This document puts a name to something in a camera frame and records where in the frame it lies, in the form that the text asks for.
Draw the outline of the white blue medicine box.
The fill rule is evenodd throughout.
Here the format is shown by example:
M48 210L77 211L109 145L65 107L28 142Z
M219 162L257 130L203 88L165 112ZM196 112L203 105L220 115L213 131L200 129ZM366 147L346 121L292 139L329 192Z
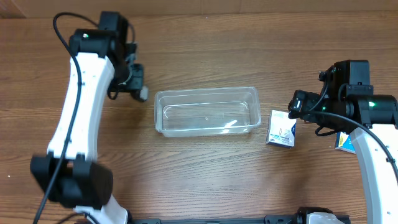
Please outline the white blue medicine box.
M266 144L294 147L296 124L297 120L290 119L287 112L272 110L269 115Z

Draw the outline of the blue yellow VapoDrops box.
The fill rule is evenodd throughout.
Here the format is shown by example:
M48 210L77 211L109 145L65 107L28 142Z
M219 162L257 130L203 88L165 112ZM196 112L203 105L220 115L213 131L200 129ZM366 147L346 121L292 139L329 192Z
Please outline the blue yellow VapoDrops box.
M356 153L354 150L354 146L351 143L351 138L349 134L346 134L344 132L338 132L336 134L335 149L350 152L352 154Z

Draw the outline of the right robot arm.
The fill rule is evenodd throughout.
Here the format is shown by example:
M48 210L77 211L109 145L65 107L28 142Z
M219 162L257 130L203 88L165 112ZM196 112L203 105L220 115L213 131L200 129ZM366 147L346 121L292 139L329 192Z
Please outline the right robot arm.
M368 223L397 223L397 100L376 95L367 60L344 60L319 73L319 94L295 91L289 118L349 135L358 158Z

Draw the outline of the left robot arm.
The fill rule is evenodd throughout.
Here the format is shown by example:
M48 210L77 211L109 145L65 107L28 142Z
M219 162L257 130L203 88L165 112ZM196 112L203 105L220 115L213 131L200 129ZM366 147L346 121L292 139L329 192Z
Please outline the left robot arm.
M77 29L63 42L70 54L70 80L55 133L30 171L43 200L71 208L88 223L131 223L131 213L112 194L113 173L98 164L103 103L128 93L146 101L144 67L136 63L133 25L120 13L103 11L92 29Z

